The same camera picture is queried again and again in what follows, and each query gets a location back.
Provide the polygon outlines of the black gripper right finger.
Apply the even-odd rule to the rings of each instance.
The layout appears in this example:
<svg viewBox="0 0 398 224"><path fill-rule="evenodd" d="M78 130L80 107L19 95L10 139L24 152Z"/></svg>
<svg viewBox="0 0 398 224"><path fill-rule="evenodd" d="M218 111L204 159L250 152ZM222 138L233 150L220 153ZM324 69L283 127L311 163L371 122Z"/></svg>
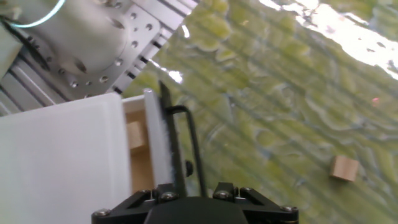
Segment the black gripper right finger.
<svg viewBox="0 0 398 224"><path fill-rule="evenodd" d="M250 187L235 187L232 183L219 182L213 199L237 205L248 223L298 224L299 209L290 205L278 205Z"/></svg>

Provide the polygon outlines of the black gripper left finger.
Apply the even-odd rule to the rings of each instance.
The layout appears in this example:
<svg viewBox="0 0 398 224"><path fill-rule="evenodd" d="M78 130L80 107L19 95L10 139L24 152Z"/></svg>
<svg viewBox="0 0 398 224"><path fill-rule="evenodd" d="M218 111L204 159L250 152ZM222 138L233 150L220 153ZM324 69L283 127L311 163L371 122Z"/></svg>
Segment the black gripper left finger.
<svg viewBox="0 0 398 224"><path fill-rule="evenodd" d="M160 184L154 189L138 190L112 209L102 208L92 213L92 224L144 223L157 205L187 196L185 187Z"/></svg>

